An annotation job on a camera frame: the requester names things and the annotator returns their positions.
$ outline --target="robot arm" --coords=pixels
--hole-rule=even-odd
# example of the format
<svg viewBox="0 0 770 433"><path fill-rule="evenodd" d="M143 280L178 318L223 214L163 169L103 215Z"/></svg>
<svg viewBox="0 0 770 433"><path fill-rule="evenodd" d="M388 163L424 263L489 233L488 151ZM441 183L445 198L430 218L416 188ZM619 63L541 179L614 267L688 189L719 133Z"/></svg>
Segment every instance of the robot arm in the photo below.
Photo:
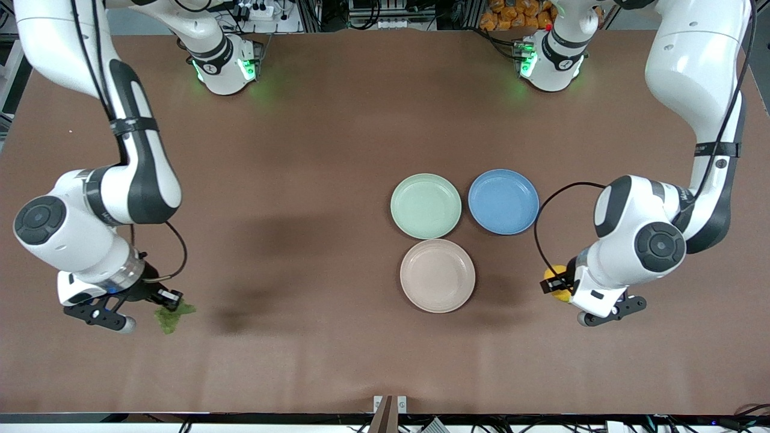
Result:
<svg viewBox="0 0 770 433"><path fill-rule="evenodd" d="M629 286L668 275L686 253L713 247L728 231L745 111L740 93L730 103L751 11L748 0L729 3L720 3L728 15L719 17L711 13L714 0L660 0L656 6L663 22L645 77L653 95L695 132L691 185L623 176L602 191L594 208L599 240L572 259L566 272L541 283L545 292L569 290L569 302L586 313L583 324L643 309L644 299L626 298Z"/></svg>
<svg viewBox="0 0 770 433"><path fill-rule="evenodd" d="M141 82L112 47L102 3L17 0L15 10L22 46L35 69L61 86L105 96L120 155L118 164L59 177L53 190L19 211L15 235L61 271L59 298L67 315L130 332L133 319L117 313L123 301L150 300L173 310L182 294L153 282L158 273L116 227L166 222L182 200L179 181ZM108 309L110 297L119 304Z"/></svg>

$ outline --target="beige plate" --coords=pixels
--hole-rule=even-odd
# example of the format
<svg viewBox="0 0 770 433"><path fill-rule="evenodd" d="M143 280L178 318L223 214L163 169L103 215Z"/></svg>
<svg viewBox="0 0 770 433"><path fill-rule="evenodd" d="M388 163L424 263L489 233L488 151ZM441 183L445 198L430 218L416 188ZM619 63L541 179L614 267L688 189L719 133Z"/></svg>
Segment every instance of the beige plate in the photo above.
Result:
<svg viewBox="0 0 770 433"><path fill-rule="evenodd" d="M424 240L401 262L401 287L415 305L431 313L462 307L474 292L476 270L468 253L443 239Z"/></svg>

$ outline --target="tabletop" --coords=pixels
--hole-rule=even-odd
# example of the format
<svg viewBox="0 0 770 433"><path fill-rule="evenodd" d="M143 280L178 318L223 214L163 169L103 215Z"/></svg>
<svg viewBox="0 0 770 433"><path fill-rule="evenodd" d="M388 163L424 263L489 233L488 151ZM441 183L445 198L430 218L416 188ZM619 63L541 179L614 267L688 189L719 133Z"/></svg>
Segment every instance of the tabletop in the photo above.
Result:
<svg viewBox="0 0 770 433"><path fill-rule="evenodd" d="M770 121L744 85L744 156L727 238L632 287L648 308L586 328L543 295L531 230L495 236L467 208L445 238L477 272L473 296L428 314L404 296L417 243L389 214L404 178L436 173L463 197L508 168L541 199L624 174L687 185L695 135L644 84L653 32L599 32L571 86L543 93L472 32L278 35L257 83L216 96L172 36L116 37L141 78L183 188L189 247L167 286L197 307L164 335L155 306L115 334L67 317L55 270L12 220L64 172L117 162L94 100L34 74L0 156L0 410L357 412L378 394L416 413L732 413L770 400ZM559 196L542 243L564 263L595 241L598 190ZM137 227L161 273L181 253Z"/></svg>

